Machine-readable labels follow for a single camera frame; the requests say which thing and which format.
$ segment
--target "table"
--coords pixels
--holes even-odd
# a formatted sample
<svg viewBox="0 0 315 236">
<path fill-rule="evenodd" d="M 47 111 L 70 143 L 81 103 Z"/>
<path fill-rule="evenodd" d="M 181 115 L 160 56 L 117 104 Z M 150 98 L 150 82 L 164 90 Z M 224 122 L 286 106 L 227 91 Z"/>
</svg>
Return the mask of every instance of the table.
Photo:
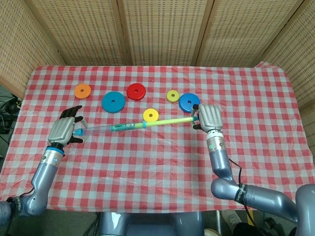
<svg viewBox="0 0 315 236">
<path fill-rule="evenodd" d="M 126 96 L 142 83 L 141 101 Z M 74 88 L 87 83 L 84 100 Z M 297 102 L 287 74 L 265 62 L 255 68 L 181 66 L 43 66 L 29 80 L 25 99 L 0 176 L 1 199 L 32 188 L 31 179 L 47 146 L 47 137 L 62 110 L 83 105 L 78 115 L 90 125 L 142 120 L 147 108 L 160 119 L 187 114 L 166 100 L 170 89 L 192 92 L 202 103 L 221 108 L 229 157 L 242 167 L 242 182 L 283 191 L 315 183 Z M 119 113 L 101 107 L 116 90 L 126 97 Z M 242 208 L 215 199 L 206 134 L 190 124 L 152 127 L 94 136 L 64 148 L 49 192 L 48 208 L 76 211 L 179 212 Z M 238 168 L 233 166 L 237 179 Z"/>
</svg>

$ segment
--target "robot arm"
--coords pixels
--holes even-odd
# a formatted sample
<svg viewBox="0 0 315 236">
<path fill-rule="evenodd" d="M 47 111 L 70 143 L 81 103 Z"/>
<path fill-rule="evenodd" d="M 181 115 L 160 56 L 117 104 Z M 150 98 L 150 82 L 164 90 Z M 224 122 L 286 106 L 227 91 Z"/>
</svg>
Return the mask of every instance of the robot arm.
<svg viewBox="0 0 315 236">
<path fill-rule="evenodd" d="M 46 148 L 41 161 L 31 180 L 33 193 L 11 197 L 0 202 L 0 225 L 9 221 L 13 216 L 40 215 L 47 207 L 48 192 L 54 180 L 58 166 L 64 156 L 63 147 L 69 143 L 82 143 L 84 140 L 73 137 L 76 122 L 82 121 L 87 126 L 83 117 L 75 117 L 82 106 L 73 107 L 62 112 L 50 132 L 48 141 L 51 144 Z"/>
<path fill-rule="evenodd" d="M 199 110 L 200 125 L 207 133 L 207 146 L 213 172 L 219 177 L 211 184 L 211 192 L 219 199 L 234 200 L 243 205 L 253 207 L 298 224 L 297 236 L 310 236 L 315 232 L 311 221 L 315 218 L 315 185 L 300 187 L 296 193 L 296 203 L 284 193 L 235 182 L 226 146 L 223 139 L 220 109 L 211 105 L 194 105 Z"/>
</svg>

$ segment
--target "blue disc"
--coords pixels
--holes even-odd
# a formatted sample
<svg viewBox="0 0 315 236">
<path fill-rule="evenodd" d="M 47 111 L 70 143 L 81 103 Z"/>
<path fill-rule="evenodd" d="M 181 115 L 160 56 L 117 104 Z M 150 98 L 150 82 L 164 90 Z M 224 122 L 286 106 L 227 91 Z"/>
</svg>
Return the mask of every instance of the blue disc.
<svg viewBox="0 0 315 236">
<path fill-rule="evenodd" d="M 125 106 L 125 97 L 120 92 L 108 92 L 102 100 L 102 108 L 109 113 L 116 113 Z"/>
<path fill-rule="evenodd" d="M 193 93 L 185 93 L 179 98 L 178 104 L 184 112 L 190 113 L 192 106 L 194 104 L 200 104 L 200 100 Z"/>
</svg>

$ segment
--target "red checkered tablecloth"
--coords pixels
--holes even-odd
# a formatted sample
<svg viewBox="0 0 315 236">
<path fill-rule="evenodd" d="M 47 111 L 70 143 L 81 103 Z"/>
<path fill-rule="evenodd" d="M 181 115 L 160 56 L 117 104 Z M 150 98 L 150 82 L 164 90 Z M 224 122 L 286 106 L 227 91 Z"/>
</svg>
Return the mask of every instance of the red checkered tablecloth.
<svg viewBox="0 0 315 236">
<path fill-rule="evenodd" d="M 141 101 L 126 89 L 142 83 Z M 74 88 L 87 83 L 92 94 L 76 99 Z M 298 106 L 286 73 L 267 63 L 256 68 L 181 66 L 44 66 L 35 70 L 16 123 L 0 177 L 1 199 L 32 188 L 31 179 L 62 110 L 83 105 L 89 125 L 141 121 L 147 108 L 160 119 L 188 116 L 165 96 L 192 92 L 204 104 L 219 105 L 228 154 L 242 167 L 242 182 L 283 191 L 315 183 Z M 109 91 L 126 97 L 122 111 L 103 111 Z M 90 137 L 65 147 L 48 208 L 77 211 L 177 212 L 242 208 L 215 199 L 206 134 L 190 124 Z M 233 166 L 237 179 L 238 169 Z"/>
</svg>

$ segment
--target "orange disc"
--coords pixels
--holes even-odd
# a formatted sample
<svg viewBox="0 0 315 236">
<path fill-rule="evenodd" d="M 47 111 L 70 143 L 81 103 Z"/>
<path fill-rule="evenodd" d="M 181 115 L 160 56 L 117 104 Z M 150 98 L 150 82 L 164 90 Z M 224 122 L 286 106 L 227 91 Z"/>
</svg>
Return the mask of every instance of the orange disc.
<svg viewBox="0 0 315 236">
<path fill-rule="evenodd" d="M 87 84 L 79 84 L 74 89 L 74 96 L 79 99 L 85 99 L 91 94 L 91 87 Z"/>
</svg>

